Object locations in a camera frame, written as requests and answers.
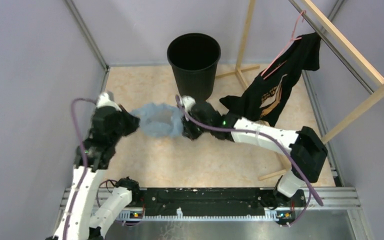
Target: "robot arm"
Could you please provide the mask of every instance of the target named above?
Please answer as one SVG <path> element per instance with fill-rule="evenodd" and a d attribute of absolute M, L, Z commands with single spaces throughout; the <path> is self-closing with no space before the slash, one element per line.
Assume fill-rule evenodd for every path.
<path fill-rule="evenodd" d="M 114 156 L 116 144 L 139 127 L 139 119 L 117 105 L 106 92 L 99 96 L 88 137 L 83 141 L 87 166 L 80 147 L 73 166 L 73 182 L 68 203 L 54 235 L 46 240 L 103 240 L 118 214 L 129 205 L 139 184 L 121 179 L 111 196 L 91 217 L 95 197 Z"/>
<path fill-rule="evenodd" d="M 328 150 L 312 128 L 304 126 L 299 131 L 283 130 L 258 124 L 230 113 L 221 115 L 208 102 L 196 103 L 189 96 L 184 96 L 180 102 L 181 107 L 200 123 L 222 129 L 241 130 L 228 132 L 205 130 L 185 117 L 183 121 L 185 137 L 195 140 L 202 133 L 210 132 L 220 140 L 252 144 L 285 155 L 285 152 L 271 139 L 259 134 L 264 133 L 280 143 L 286 154 L 291 156 L 310 183 L 318 181 Z M 275 192 L 291 198 L 299 188 L 305 185 L 306 183 L 297 169 L 292 166 L 291 170 L 277 182 Z"/>

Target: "black trash bin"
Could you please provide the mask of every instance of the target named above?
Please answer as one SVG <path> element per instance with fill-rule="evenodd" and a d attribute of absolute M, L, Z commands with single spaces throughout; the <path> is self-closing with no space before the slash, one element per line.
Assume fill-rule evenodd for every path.
<path fill-rule="evenodd" d="M 188 33 L 173 40 L 167 57 L 179 94 L 206 101 L 213 93 L 220 55 L 219 43 L 202 33 Z"/>

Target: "wooden pole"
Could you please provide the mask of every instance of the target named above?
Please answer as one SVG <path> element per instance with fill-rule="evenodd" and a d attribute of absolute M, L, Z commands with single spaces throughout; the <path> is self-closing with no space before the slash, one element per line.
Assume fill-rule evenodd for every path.
<path fill-rule="evenodd" d="M 242 74 L 242 71 L 240 68 L 236 69 L 236 77 L 239 80 L 240 84 L 242 85 L 243 90 L 246 90 L 250 86 L 247 80 L 245 79 L 244 75 Z"/>
<path fill-rule="evenodd" d="M 345 49 L 345 51 L 355 60 L 357 65 L 373 80 L 381 86 L 384 84 L 384 77 L 374 66 L 351 44 L 351 42 L 337 29 L 337 27 L 316 7 L 311 0 L 301 0 L 307 7 L 306 10 L 314 14 L 315 18 L 321 23 L 326 31 Z"/>
<path fill-rule="evenodd" d="M 252 70 L 256 70 L 256 69 L 259 69 L 260 68 L 260 65 L 259 64 L 254 64 L 254 65 L 251 65 L 251 66 L 246 66 L 246 67 L 241 67 L 241 68 L 238 68 L 240 69 L 240 71 L 243 73 L 243 72 L 247 72 L 247 71 L 252 71 Z M 235 75 L 237 72 L 237 70 L 233 70 L 233 71 L 228 71 L 228 72 L 224 72 L 224 73 L 220 73 L 218 75 L 215 76 L 216 79 L 220 79 L 220 78 L 224 78 L 224 77 L 227 77 L 227 76 L 230 76 L 230 75 Z"/>
<path fill-rule="evenodd" d="M 237 54 L 235 70 L 241 68 L 242 59 L 244 58 L 245 48 L 247 46 L 248 32 L 250 31 L 251 21 L 253 20 L 254 7 L 256 0 L 249 0 L 248 13 L 246 14 L 245 26 L 243 27 L 242 38 L 240 40 L 239 53 Z"/>
<path fill-rule="evenodd" d="M 286 169 L 282 169 L 280 171 L 275 171 L 273 173 L 270 173 L 270 174 L 267 174 L 267 175 L 264 175 L 264 176 L 259 176 L 258 177 L 258 180 L 259 181 L 263 181 L 263 180 L 266 180 L 266 179 L 269 179 L 269 178 L 273 178 L 273 177 L 276 177 L 276 176 L 279 176 L 279 175 L 283 175 L 287 172 L 288 170 Z"/>
<path fill-rule="evenodd" d="M 379 100 L 384 97 L 384 84 L 380 86 L 372 95 L 370 95 L 365 101 L 358 105 L 350 114 L 348 114 L 340 123 L 338 123 L 332 130 L 330 130 L 326 135 L 321 138 L 323 144 L 329 142 L 333 137 L 338 133 L 344 130 L 348 125 L 350 125 L 354 120 L 359 118 L 363 113 L 369 110 L 373 105 L 375 105 Z"/>

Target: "metal frame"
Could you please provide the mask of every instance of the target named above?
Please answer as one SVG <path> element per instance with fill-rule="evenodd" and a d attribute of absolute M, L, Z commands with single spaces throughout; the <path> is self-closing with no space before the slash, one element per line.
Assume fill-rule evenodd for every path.
<path fill-rule="evenodd" d="M 104 78 L 102 81 L 101 91 L 105 90 L 107 79 L 110 72 L 110 67 L 108 66 L 107 62 L 105 61 L 103 55 L 101 54 L 96 42 L 94 41 L 90 31 L 87 28 L 87 25 L 83 21 L 83 18 L 81 14 L 79 13 L 78 9 L 76 8 L 75 4 L 73 3 L 73 0 L 63 0 L 69 9 L 70 13 L 72 14 L 80 32 L 84 36 L 88 46 L 90 47 L 90 50 L 96 57 L 96 59 L 101 64 L 102 68 L 105 70 Z M 311 3 L 309 0 L 302 0 L 305 3 Z M 332 11 L 329 13 L 329 20 L 333 20 L 333 18 L 336 16 L 338 10 L 343 5 L 343 3 L 346 0 L 337 0 Z M 289 2 L 300 12 L 302 9 L 300 6 L 294 1 L 289 0 Z M 246 86 L 246 81 L 242 72 L 244 71 L 250 71 L 254 69 L 258 69 L 258 65 L 253 65 L 246 68 L 241 68 L 241 63 L 243 59 L 243 52 L 246 47 L 246 41 L 248 37 L 248 30 L 251 25 L 251 19 L 252 19 L 252 12 L 254 10 L 255 6 L 255 0 L 249 1 L 248 6 L 248 16 L 245 21 L 245 27 L 242 35 L 240 50 L 238 59 L 236 62 L 235 70 L 232 72 L 223 73 L 221 75 L 216 76 L 217 78 L 225 77 L 228 75 L 236 75 L 239 80 L 241 80 L 241 84 Z M 326 38 L 326 32 L 329 32 L 328 29 L 326 29 L 326 25 L 322 23 L 322 30 L 320 30 L 315 23 L 306 15 L 304 14 L 304 19 L 307 20 L 308 24 L 310 24 L 311 27 L 314 28 L 314 30 L 322 37 L 323 41 L 328 45 L 328 47 L 335 53 L 335 55 L 341 60 L 341 62 L 345 65 L 345 67 L 351 72 L 351 74 L 358 80 L 359 83 L 367 90 L 368 93 L 373 94 L 375 91 L 364 81 L 364 79 L 355 71 L 355 69 L 350 65 L 350 63 L 344 58 L 344 56 L 336 49 L 336 47 Z M 317 101 L 316 94 L 314 92 L 314 88 L 312 87 L 310 77 L 308 73 L 303 73 L 304 82 L 306 85 L 306 88 L 309 93 L 310 102 L 314 110 L 314 114 L 316 116 L 317 124 L 319 126 L 320 133 L 322 135 L 325 135 L 328 133 L 328 129 L 324 123 L 324 118 L 322 116 L 322 113 L 320 111 L 320 106 Z M 340 168 L 337 167 L 336 164 L 336 155 L 335 151 L 333 150 L 332 146 L 327 143 L 326 146 L 329 149 L 329 156 L 331 167 L 333 170 L 339 171 L 339 176 L 341 176 Z M 367 221 L 365 219 L 365 216 L 362 211 L 362 207 L 356 192 L 356 189 L 354 187 L 316 187 L 316 191 L 320 194 L 322 199 L 325 202 L 325 205 L 323 207 L 319 206 L 315 201 L 313 200 L 312 203 L 310 203 L 310 208 L 308 211 L 315 211 L 315 212 L 332 212 L 334 213 L 337 210 L 345 210 L 348 213 L 348 217 L 350 220 L 351 227 L 354 232 L 354 236 L 358 240 L 371 240 L 373 238 L 373 234 L 368 227 Z M 308 189 L 303 188 L 306 196 L 308 196 Z M 67 203 L 67 198 L 69 196 L 70 188 L 67 188 L 64 192 L 63 198 L 61 200 L 59 213 L 58 213 L 58 219 L 57 223 L 61 219 L 61 216 L 63 215 L 63 211 L 65 208 L 65 204 Z M 100 189 L 100 199 L 105 200 L 110 194 L 106 189 Z"/>

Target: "purple cable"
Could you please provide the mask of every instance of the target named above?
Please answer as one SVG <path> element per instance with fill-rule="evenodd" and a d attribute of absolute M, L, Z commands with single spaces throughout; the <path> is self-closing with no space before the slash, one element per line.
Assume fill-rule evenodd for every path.
<path fill-rule="evenodd" d="M 76 112 L 75 112 L 75 108 L 74 108 L 76 103 L 79 102 L 79 101 L 85 101 L 85 102 L 93 103 L 95 105 L 97 104 L 96 100 L 93 100 L 93 99 L 90 99 L 90 98 L 81 98 L 81 97 L 80 98 L 76 98 L 76 99 L 74 99 L 71 102 L 71 108 L 70 108 L 70 110 L 71 110 L 71 118 L 72 118 L 72 121 L 73 121 L 73 125 L 74 125 L 74 128 L 75 128 L 75 133 L 77 135 L 77 139 L 80 142 L 80 153 L 81 153 L 81 159 L 83 160 L 83 166 L 84 166 L 84 171 L 81 174 L 80 180 L 78 181 L 77 186 L 76 186 L 77 189 L 80 189 L 80 186 L 82 185 L 83 180 L 86 177 L 86 173 L 88 172 L 88 157 L 86 156 L 86 148 L 85 148 L 85 145 L 83 144 L 83 138 L 82 138 L 82 134 L 81 134 L 81 131 L 80 131 L 79 123 L 77 122 Z M 73 197 L 72 197 L 71 202 L 70 202 L 70 205 L 68 206 L 67 219 L 65 220 L 64 229 L 62 231 L 62 239 L 63 240 L 67 240 L 67 234 L 68 234 L 69 222 L 70 222 L 70 215 L 71 215 L 73 207 L 74 207 L 74 202 L 76 201 L 77 193 L 78 193 L 78 191 L 74 191 Z"/>
<path fill-rule="evenodd" d="M 180 96 L 179 95 L 176 95 L 176 103 L 177 103 L 177 107 L 183 112 L 183 114 L 194 124 L 200 126 L 201 128 L 204 128 L 204 129 L 208 129 L 210 131 L 217 131 L 217 132 L 224 132 L 224 133 L 231 133 L 231 132 L 237 132 L 237 133 L 247 133 L 247 134 L 259 134 L 265 138 L 268 138 L 270 139 L 273 143 L 275 143 L 279 148 L 280 150 L 282 151 L 282 153 L 289 159 L 290 163 L 293 165 L 293 167 L 296 169 L 296 171 L 299 173 L 299 175 L 301 176 L 302 180 L 305 182 L 305 184 L 307 185 L 308 187 L 308 190 L 309 190 L 309 195 L 308 195 L 308 201 L 304 207 L 304 209 L 302 210 L 302 212 L 298 215 L 298 217 L 292 222 L 292 223 L 295 223 L 297 220 L 299 220 L 302 216 L 302 214 L 306 211 L 307 207 L 309 206 L 310 204 L 310 200 L 311 200 L 311 195 L 314 196 L 316 202 L 320 205 L 320 206 L 323 206 L 323 201 L 322 201 L 322 198 L 319 196 L 319 194 L 316 192 L 316 190 L 314 189 L 314 187 L 311 185 L 310 181 L 307 179 L 307 177 L 304 175 L 303 171 L 301 171 L 300 167 L 298 167 L 298 165 L 295 163 L 294 159 L 292 159 L 291 155 L 288 153 L 288 151 L 276 140 L 274 139 L 272 136 L 270 135 L 267 135 L 263 132 L 257 132 L 257 131 L 254 131 L 254 130 L 246 130 L 246 129 L 234 129 L 234 128 L 221 128 L 221 127 L 215 127 L 215 126 L 209 126 L 209 125 L 206 125 L 206 124 L 203 124 L 195 119 L 193 119 L 189 113 L 187 113 L 185 111 L 185 109 L 182 107 L 182 104 L 181 104 L 181 100 L 180 100 Z"/>

